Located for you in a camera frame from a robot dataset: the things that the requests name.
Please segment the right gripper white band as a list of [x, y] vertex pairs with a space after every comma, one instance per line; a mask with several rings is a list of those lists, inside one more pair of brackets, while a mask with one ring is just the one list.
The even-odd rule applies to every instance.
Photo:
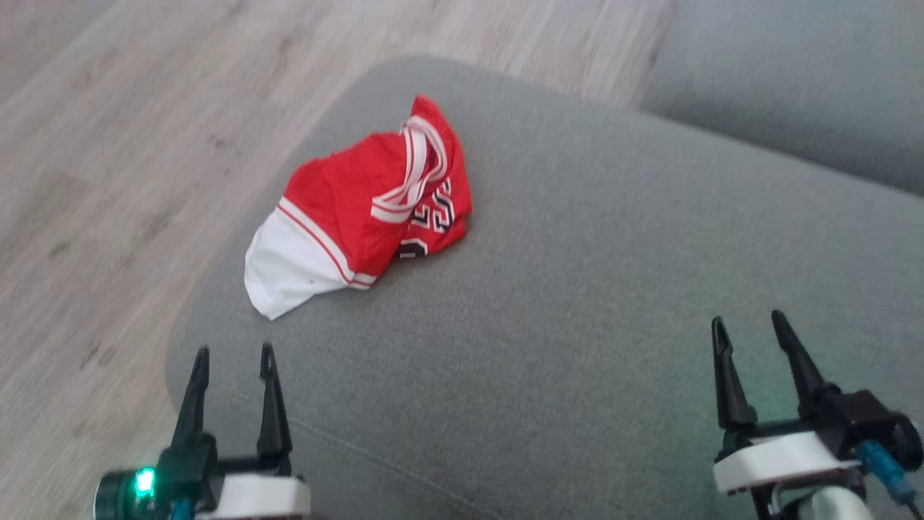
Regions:
[[719, 493], [869, 473], [871, 465], [860, 455], [869, 441], [905, 473], [920, 470], [923, 435], [915, 422], [888, 409], [868, 389], [842, 393], [823, 378], [785, 313], [773, 312], [772, 325], [788, 356], [802, 420], [756, 425], [758, 415], [744, 394], [725, 322], [720, 317], [712, 320], [718, 424], [725, 430], [739, 429], [732, 446], [713, 465]]

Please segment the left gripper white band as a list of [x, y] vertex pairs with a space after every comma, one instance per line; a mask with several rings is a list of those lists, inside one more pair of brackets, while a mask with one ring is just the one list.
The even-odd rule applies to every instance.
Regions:
[[95, 520], [307, 520], [310, 488], [291, 471], [292, 439], [271, 343], [261, 347], [263, 415], [254, 457], [220, 459], [204, 431], [210, 349], [189, 376], [172, 446], [153, 467], [107, 472], [95, 488]]

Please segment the red white jersey top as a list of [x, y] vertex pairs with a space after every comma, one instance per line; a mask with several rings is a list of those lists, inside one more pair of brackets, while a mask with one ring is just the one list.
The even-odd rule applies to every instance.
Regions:
[[369, 289], [393, 260], [462, 240], [472, 211], [462, 142], [419, 95], [398, 131], [294, 171], [245, 252], [245, 291], [275, 320], [320, 294]]

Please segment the large grey sofa chaise cushion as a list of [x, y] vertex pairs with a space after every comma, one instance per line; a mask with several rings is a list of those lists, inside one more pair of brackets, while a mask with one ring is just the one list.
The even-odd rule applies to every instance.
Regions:
[[[259, 316], [244, 254], [292, 169], [419, 93], [464, 148], [466, 237]], [[273, 342], [316, 517], [754, 520], [712, 476], [714, 316], [763, 421], [798, 414], [778, 308], [826, 378], [924, 428], [924, 199], [810, 162], [414, 56], [353, 83], [233, 220], [166, 385], [180, 402], [208, 345], [206, 430], [251, 455]]]

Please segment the grey sofa seat cushion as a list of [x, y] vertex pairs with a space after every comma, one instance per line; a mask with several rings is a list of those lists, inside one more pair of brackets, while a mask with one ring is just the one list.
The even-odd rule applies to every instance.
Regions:
[[924, 0], [679, 0], [641, 105], [924, 196]]

